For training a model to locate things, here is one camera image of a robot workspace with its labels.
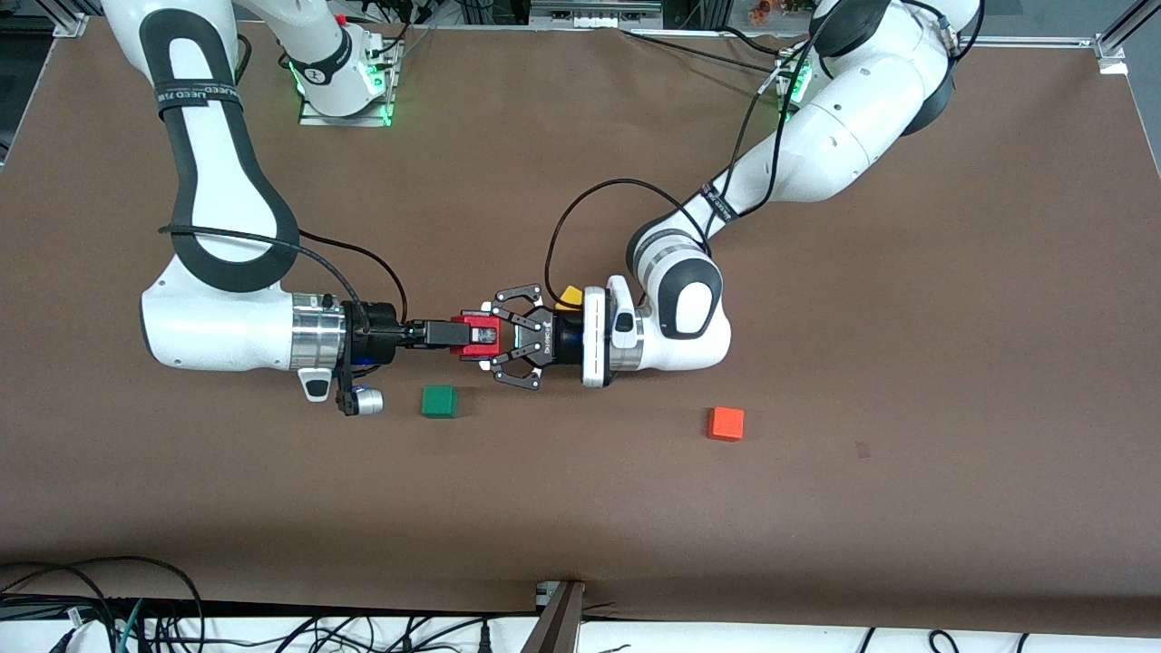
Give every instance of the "yellow block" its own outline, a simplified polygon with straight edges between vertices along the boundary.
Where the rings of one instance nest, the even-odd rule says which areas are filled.
[[[568,288],[564,288],[563,293],[561,293],[561,301],[580,306],[582,303],[584,303],[584,292],[580,288],[577,288],[576,286],[569,286]],[[580,309],[557,303],[556,310],[580,310]]]

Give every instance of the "black cable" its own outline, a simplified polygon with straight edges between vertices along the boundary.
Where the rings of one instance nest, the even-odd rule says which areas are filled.
[[[340,247],[344,250],[349,250],[352,252],[361,253],[362,256],[377,263],[380,267],[387,271],[387,274],[391,278],[391,281],[395,282],[395,288],[399,292],[399,322],[405,323],[408,321],[408,292],[403,289],[403,281],[399,281],[399,275],[396,274],[395,271],[391,270],[391,266],[388,265],[388,263],[383,260],[378,254],[376,254],[370,250],[360,247],[359,245],[352,245],[351,243],[344,243],[342,241],[336,241],[333,238],[316,236],[304,229],[300,229],[298,235],[302,236],[303,238],[307,238],[308,241],[313,241],[316,243],[322,243],[324,245],[331,245],[332,247]]]
[[[685,214],[685,217],[688,218],[690,224],[692,224],[693,228],[695,229],[698,237],[701,238],[701,242],[698,243],[698,245],[701,247],[701,251],[706,252],[707,257],[713,258],[713,253],[709,249],[709,238],[706,236],[706,230],[702,229],[700,224],[698,224],[697,220],[693,220],[693,216],[690,215],[690,211],[680,202],[678,202],[677,199],[673,198],[673,195],[670,195],[669,193],[662,191],[661,188],[654,186],[652,184],[649,184],[648,181],[641,181],[640,179],[620,178],[620,179],[610,179],[608,181],[601,181],[600,184],[593,186],[592,188],[589,188],[584,193],[580,193],[577,196],[577,199],[572,200],[572,203],[569,204],[569,208],[564,209],[564,214],[561,215],[561,218],[556,221],[556,229],[553,230],[553,237],[548,241],[548,254],[545,256],[545,290],[548,292],[548,295],[553,297],[553,300],[555,300],[556,303],[576,309],[583,308],[579,304],[575,304],[572,302],[567,302],[562,300],[561,296],[556,294],[556,290],[553,289],[553,282],[550,280],[551,277],[550,272],[553,267],[553,253],[556,250],[556,238],[558,238],[561,235],[561,228],[564,227],[564,221],[568,220],[569,215],[572,214],[572,209],[577,208],[577,204],[584,201],[585,198],[592,195],[593,193],[600,191],[601,188],[616,186],[619,184],[641,186],[642,188],[648,188],[654,193],[661,195],[662,198],[665,198],[665,200],[668,200],[669,203],[673,204],[675,208]]]
[[[983,6],[985,6],[985,3],[986,3],[986,0],[980,0],[980,8],[975,13],[975,16],[976,16],[975,17],[975,29],[972,30],[972,36],[967,40],[967,45],[965,45],[964,49],[960,50],[959,55],[956,55],[954,57],[952,57],[953,60],[958,62],[958,60],[962,59],[972,50],[972,46],[975,45],[975,40],[980,37],[980,29],[983,27],[983,14],[985,14]]]
[[[358,619],[362,615],[355,615],[353,617],[347,617],[347,619],[345,622],[342,622],[341,624],[339,624],[338,626],[336,626],[333,630],[329,630],[326,637],[324,637],[322,639],[322,641],[316,641],[313,645],[311,645],[311,647],[310,647],[310,650],[309,650],[308,653],[318,653],[319,651],[322,651],[323,646],[325,646],[327,641],[334,639],[334,636],[338,634],[339,631],[341,631],[342,629],[347,627],[347,625],[349,625],[351,622]]]
[[[101,588],[98,587],[95,582],[93,582],[93,579],[88,577],[88,575],[82,573],[80,569],[77,569],[75,564],[60,565],[57,562],[43,562],[38,560],[0,564],[0,569],[13,568],[13,567],[41,567],[41,569],[37,572],[26,574],[20,579],[16,579],[15,581],[6,584],[5,587],[0,588],[0,594],[3,594],[15,587],[24,584],[26,582],[29,582],[46,574],[51,574],[53,572],[67,572],[68,574],[72,574],[73,576],[80,579],[80,581],[88,587],[88,589],[93,593],[93,595],[96,596],[96,600],[101,605],[101,610],[98,612],[98,620],[101,623],[101,625],[104,626],[106,634],[108,634],[109,637],[110,653],[116,651],[117,644],[113,634],[113,624],[114,624],[113,609],[109,608],[109,603],[106,601],[104,593],[101,591]]]
[[[63,634],[60,639],[58,639],[57,643],[52,645],[52,648],[49,650],[49,653],[67,653],[68,643],[72,641],[72,637],[74,634],[77,634],[77,629],[72,629],[65,634]]]
[[[685,45],[678,45],[677,43],[670,43],[668,41],[662,41],[659,38],[654,38],[651,36],[646,36],[643,34],[633,34],[632,31],[623,31],[623,34],[626,36],[632,36],[633,38],[637,38],[637,40],[641,40],[641,41],[647,41],[649,43],[656,43],[657,45],[664,45],[665,48],[672,48],[675,50],[680,50],[683,52],[688,52],[691,55],[697,55],[699,57],[706,57],[707,59],[714,59],[714,60],[717,60],[717,62],[723,62],[723,63],[727,63],[727,64],[733,64],[735,66],[741,66],[743,69],[756,70],[758,72],[764,72],[764,73],[767,73],[767,74],[771,73],[771,72],[773,72],[770,69],[762,67],[759,65],[748,64],[745,62],[740,62],[737,59],[730,59],[729,57],[722,57],[720,55],[714,55],[712,52],[705,52],[702,50],[695,50],[693,48],[686,48]]]
[[[406,641],[408,638],[410,638],[412,636],[412,633],[414,633],[417,630],[419,630],[420,626],[423,626],[427,622],[432,620],[431,617],[424,617],[424,618],[419,619],[418,622],[414,620],[414,619],[416,619],[414,617],[410,617],[408,619],[408,627],[403,631],[403,634],[399,636],[399,639],[396,639],[394,643],[391,643],[391,645],[388,646],[383,651],[383,653],[391,653],[391,651],[395,651],[396,646],[398,646],[398,645],[403,644],[404,641]]]
[[[729,157],[729,166],[726,168],[726,181],[722,184],[721,196],[724,199],[726,193],[729,192],[730,181],[734,180],[734,168],[737,167],[737,155],[742,151],[742,141],[745,139],[745,129],[750,125],[750,116],[753,115],[755,107],[758,106],[758,100],[762,99],[762,93],[755,93],[750,98],[750,106],[745,108],[745,117],[742,119],[742,129],[737,131],[737,141],[734,142],[734,153]]]
[[[944,653],[943,651],[939,650],[938,646],[936,646],[937,637],[943,637],[944,639],[947,640],[947,644],[951,644],[952,653],[959,653],[959,646],[956,646],[956,640],[952,639],[950,634],[947,634],[947,631],[942,631],[942,630],[933,630],[928,633],[928,646],[931,648],[931,653]]]
[[[250,40],[244,35],[238,35],[238,43],[246,46],[243,51],[241,57],[238,59],[238,67],[233,71],[233,82],[238,84],[241,81],[241,76],[246,72],[246,66],[250,65],[250,56],[254,52],[254,46],[250,44]]]
[[[355,311],[359,314],[359,321],[362,322],[360,326],[362,333],[370,331],[370,317],[367,315],[367,307],[362,304],[359,300],[359,294],[355,293],[354,287],[347,281],[347,278],[339,272],[339,268],[334,267],[331,261],[323,258],[323,254],[307,249],[302,245],[295,245],[294,243],[287,243],[286,241],[279,241],[277,238],[271,238],[269,236],[260,236],[258,234],[247,234],[245,231],[235,231],[233,229],[218,229],[216,227],[193,227],[193,225],[178,225],[178,224],[166,224],[158,228],[158,234],[181,234],[189,236],[225,236],[228,238],[240,238],[243,241],[254,241],[257,243],[266,243],[267,245],[277,245],[280,247],[286,247],[294,252],[301,253],[315,260],[315,263],[322,265],[331,273],[342,286],[342,289],[351,296],[351,303],[354,306]]]
[[[770,55],[770,56],[773,56],[773,57],[778,57],[779,56],[778,50],[774,50],[773,48],[766,48],[762,43],[758,43],[757,41],[750,38],[749,36],[747,36],[744,34],[742,34],[741,30],[735,29],[733,27],[722,26],[722,27],[719,27],[719,28],[714,29],[714,31],[724,31],[726,34],[733,34],[734,36],[738,37],[738,40],[741,40],[742,43],[745,43],[750,48],[753,48],[755,50],[757,50],[757,51],[759,51],[759,52],[762,52],[764,55]]]
[[[825,17],[822,19],[822,22],[819,23],[819,28],[814,30],[814,34],[807,37],[806,41],[802,42],[801,55],[799,56],[798,64],[794,66],[793,74],[791,74],[791,80],[792,80],[791,84],[793,84],[794,80],[796,80],[799,76],[802,74],[802,65],[806,64],[806,60],[809,58],[810,48],[814,45],[814,40],[817,38],[820,34],[822,34],[822,30],[827,29],[827,26],[830,24],[830,20],[836,15],[838,15],[838,9],[841,9],[846,2],[848,0],[838,0],[838,2],[835,2],[835,6],[831,7],[830,12],[828,12]],[[770,196],[774,194],[774,184],[778,179],[778,155],[781,153],[783,149],[783,132],[784,128],[786,127],[786,119],[789,116],[791,95],[793,95],[793,93],[786,93],[783,96],[783,107],[778,112],[778,127],[774,131],[774,146],[770,153],[770,184],[766,185],[766,194],[763,195],[762,201],[759,201],[757,204],[755,204],[748,210],[741,211],[738,214],[740,217],[744,217],[758,210],[758,208],[769,202]]]
[[[863,644],[859,645],[859,653],[867,653],[867,646],[871,645],[871,636],[874,634],[874,629],[867,629],[867,633],[863,636]]]
[[[411,27],[411,23],[404,22],[403,29],[399,30],[399,34],[395,35],[395,38],[384,43],[383,46],[380,48],[378,50],[373,50],[370,56],[378,57],[381,55],[385,55],[387,51],[390,50],[391,48],[395,48],[395,44],[398,43],[399,41],[403,41],[403,37],[406,36],[409,27]]]
[[[283,651],[286,651],[287,647],[290,646],[291,641],[294,641],[300,634],[305,632],[307,629],[309,629],[311,625],[316,623],[318,623],[318,617],[311,617],[305,622],[298,624],[298,627],[290,631],[290,634],[288,634],[286,638],[282,639],[282,644],[279,644],[279,647],[274,650],[274,653],[282,653]]]
[[[931,15],[933,15],[936,19],[938,19],[940,21],[946,21],[947,20],[947,16],[944,15],[943,12],[940,12],[939,9],[936,9],[931,5],[928,5],[926,2],[921,2],[920,0],[902,0],[902,2],[904,5],[910,5],[913,7],[918,7],[918,8],[923,9],[924,12],[929,12],[929,13],[931,13]]]
[[[431,644],[433,641],[435,641],[437,639],[439,639],[441,637],[452,634],[453,632],[455,632],[457,630],[463,630],[463,629],[466,629],[468,626],[474,626],[476,624],[482,624],[482,623],[484,623],[484,622],[486,622],[488,619],[491,619],[491,618],[493,618],[493,617],[477,617],[475,619],[468,619],[467,622],[461,622],[459,624],[450,625],[450,626],[448,626],[448,627],[439,631],[438,633],[428,637],[427,639],[420,641],[414,648],[412,648],[412,651],[423,651],[423,650],[426,650],[428,646],[431,646]]]
[[[203,227],[193,227],[192,229],[209,229]],[[202,653],[202,648],[205,647],[205,610],[202,609],[202,596],[197,591],[197,586],[194,584],[193,579],[188,574],[179,569],[176,566],[171,565],[164,560],[158,560],[156,558],[149,558],[145,555],[103,555],[100,558],[88,558],[79,562],[73,562],[73,565],[80,567],[82,565],[95,565],[104,562],[140,562],[143,565],[151,565],[170,572],[171,574],[178,576],[181,582],[189,590],[189,594],[194,598],[194,605],[197,608],[197,619],[201,623],[201,634],[199,636],[197,653]]]

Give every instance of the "black strap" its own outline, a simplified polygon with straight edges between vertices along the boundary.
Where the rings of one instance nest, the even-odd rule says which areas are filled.
[[[287,56],[294,70],[307,78],[307,81],[317,86],[330,84],[331,77],[351,60],[351,53],[353,52],[351,34],[345,29],[339,29],[339,33],[342,34],[342,42],[339,43],[339,48],[330,57],[320,62],[300,62],[294,57]]]
[[[175,79],[159,82],[153,87],[153,99],[157,102],[158,115],[174,107],[207,107],[211,100],[241,106],[237,86],[212,79]]]
[[[729,202],[721,196],[721,193],[714,188],[713,184],[706,184],[701,187],[701,196],[709,202],[709,208],[714,211],[714,217],[721,220],[724,224],[734,222],[740,215],[734,210],[734,207],[729,206]]]

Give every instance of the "green led light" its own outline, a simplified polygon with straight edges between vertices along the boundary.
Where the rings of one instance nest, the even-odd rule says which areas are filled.
[[[802,62],[802,72],[799,73],[798,79],[794,80],[794,88],[791,91],[792,102],[802,101],[802,94],[806,93],[806,87],[810,84],[812,78],[810,64]]]

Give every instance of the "cable connector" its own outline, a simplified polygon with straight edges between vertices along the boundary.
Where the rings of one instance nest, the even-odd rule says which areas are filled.
[[[477,653],[492,653],[492,629],[488,626],[488,620],[479,624],[479,650]]]
[[[57,643],[49,650],[49,653],[66,653],[68,651],[68,643],[72,641],[73,633],[77,629],[66,632]]]
[[[959,35],[951,28],[947,16],[939,16],[939,38],[952,57],[959,56]]]

